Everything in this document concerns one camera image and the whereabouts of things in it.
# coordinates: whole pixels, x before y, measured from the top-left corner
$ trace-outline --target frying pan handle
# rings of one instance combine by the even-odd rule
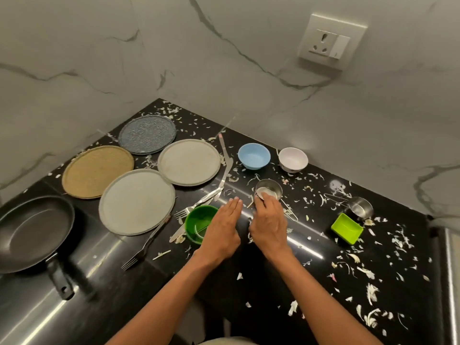
[[[51,281],[53,281],[54,287],[56,287],[56,290],[61,298],[63,300],[69,300],[72,296],[74,296],[74,290],[68,278],[64,275],[57,257],[57,253],[54,252],[48,259],[45,260],[46,270],[48,271],[48,275],[51,278]]]

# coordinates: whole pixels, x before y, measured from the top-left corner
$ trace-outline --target fork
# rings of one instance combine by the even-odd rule
[[[176,214],[174,214],[174,218],[179,220],[181,218],[184,218],[186,217],[193,209],[195,209],[196,206],[198,206],[199,204],[203,203],[203,202],[206,202],[207,200],[209,200],[210,198],[212,198],[215,194],[217,194],[218,192],[222,191],[223,188],[217,188],[216,190],[213,190],[211,191],[209,194],[207,194],[206,196],[202,197],[197,203],[195,203],[193,206],[190,206],[190,207],[186,207],[184,209],[182,209],[181,211],[177,212]]]
[[[164,220],[162,220],[158,226],[153,230],[152,234],[149,236],[149,239],[147,242],[144,244],[142,249],[137,252],[131,259],[129,259],[124,265],[121,267],[124,271],[128,270],[130,267],[133,267],[135,264],[137,264],[139,261],[145,258],[145,255],[147,254],[147,250],[149,249],[150,244],[152,243],[153,239],[155,238],[155,235],[157,234],[158,231],[164,226],[165,223],[168,222],[168,220],[171,218],[171,214],[169,214]]]

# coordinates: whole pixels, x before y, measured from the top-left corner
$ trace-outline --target person's right hand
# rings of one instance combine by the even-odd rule
[[[262,194],[264,201],[254,198],[257,212],[249,227],[254,243],[269,261],[284,252],[290,252],[287,245],[287,221],[284,218],[281,204],[266,193]]]

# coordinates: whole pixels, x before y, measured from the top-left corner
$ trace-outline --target blue speckled plate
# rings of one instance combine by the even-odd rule
[[[141,116],[128,122],[118,136],[122,148],[134,155],[149,155],[161,151],[176,137],[176,126],[168,117]]]

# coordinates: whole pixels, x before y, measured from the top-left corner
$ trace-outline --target butter knife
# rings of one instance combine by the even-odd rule
[[[211,203],[212,199],[203,203],[203,206],[207,206]],[[185,235],[185,224],[182,224],[181,227],[170,237],[169,243],[173,243],[179,236]]]
[[[227,148],[225,147],[225,143],[224,143],[224,137],[222,135],[222,133],[219,133],[219,141],[220,141],[220,145],[222,147],[222,152],[224,154],[224,159],[225,159],[225,163],[227,164],[227,167],[225,169],[225,172],[224,172],[224,176],[222,177],[222,180],[220,181],[220,184],[219,184],[219,187],[220,188],[223,188],[224,185],[225,185],[225,180],[227,179],[227,175],[228,173],[230,172],[231,168],[233,167],[233,159],[230,158],[229,154],[227,153]],[[220,194],[222,192],[220,191],[215,197],[214,197],[214,201],[218,201],[219,200],[219,197],[220,197]]]

